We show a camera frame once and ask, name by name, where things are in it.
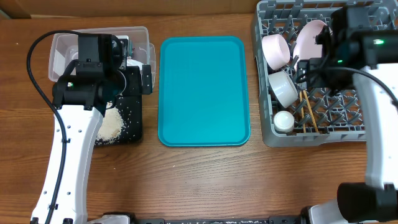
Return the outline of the large white plate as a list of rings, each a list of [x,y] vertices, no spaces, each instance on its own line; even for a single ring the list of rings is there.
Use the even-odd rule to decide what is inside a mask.
[[[326,24],[321,20],[314,20],[307,23],[302,28],[297,37],[296,46],[293,51],[293,58],[298,56],[298,60],[294,65],[295,70],[300,60],[322,57],[322,45],[317,45],[315,38],[325,25]]]

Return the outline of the grey bowl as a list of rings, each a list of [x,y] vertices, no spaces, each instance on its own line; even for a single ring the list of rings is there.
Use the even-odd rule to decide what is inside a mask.
[[[270,74],[269,83],[275,97],[284,108],[288,108],[298,99],[297,89],[285,71]]]

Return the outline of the wooden chopstick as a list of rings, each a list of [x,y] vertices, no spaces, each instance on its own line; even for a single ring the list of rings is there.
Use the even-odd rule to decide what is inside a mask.
[[[315,132],[316,132],[316,133],[319,133],[318,126],[317,126],[317,124],[316,124],[315,117],[314,117],[314,115],[313,115],[312,107],[311,107],[310,100],[309,100],[309,98],[308,98],[308,95],[307,95],[307,91],[306,91],[306,90],[303,90],[303,95],[304,95],[305,101],[306,101],[306,103],[307,103],[307,108],[308,108],[308,111],[309,111],[309,113],[310,113],[310,117],[311,117],[311,120],[312,120],[313,127],[314,127],[314,129],[315,129]]]
[[[304,108],[303,108],[304,107],[303,91],[301,91],[299,93],[299,97],[300,97],[300,103],[302,104],[302,106],[300,108],[301,117],[302,117],[302,119],[305,119],[305,113],[304,113]],[[306,133],[305,123],[306,123],[306,121],[303,121],[303,123],[302,123],[303,133]]]

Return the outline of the white paper cup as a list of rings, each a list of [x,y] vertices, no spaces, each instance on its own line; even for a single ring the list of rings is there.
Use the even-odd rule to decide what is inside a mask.
[[[294,129],[294,117],[288,111],[277,112],[273,117],[274,128],[278,133],[290,133]]]

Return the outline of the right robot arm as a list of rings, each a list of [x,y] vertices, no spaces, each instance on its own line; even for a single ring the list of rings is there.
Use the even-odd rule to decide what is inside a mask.
[[[298,223],[367,223],[397,219],[397,31],[374,30],[366,6],[344,6],[315,39],[320,58],[300,60],[297,83],[354,89],[367,147],[363,183],[342,183],[334,200],[304,208]]]

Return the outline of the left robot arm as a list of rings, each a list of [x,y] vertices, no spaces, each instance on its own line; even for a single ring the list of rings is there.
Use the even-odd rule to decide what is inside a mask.
[[[32,223],[87,223],[86,193],[95,146],[142,137],[142,96],[152,93],[154,73],[137,60],[127,33],[75,30],[53,38],[44,101],[54,115],[49,165]]]

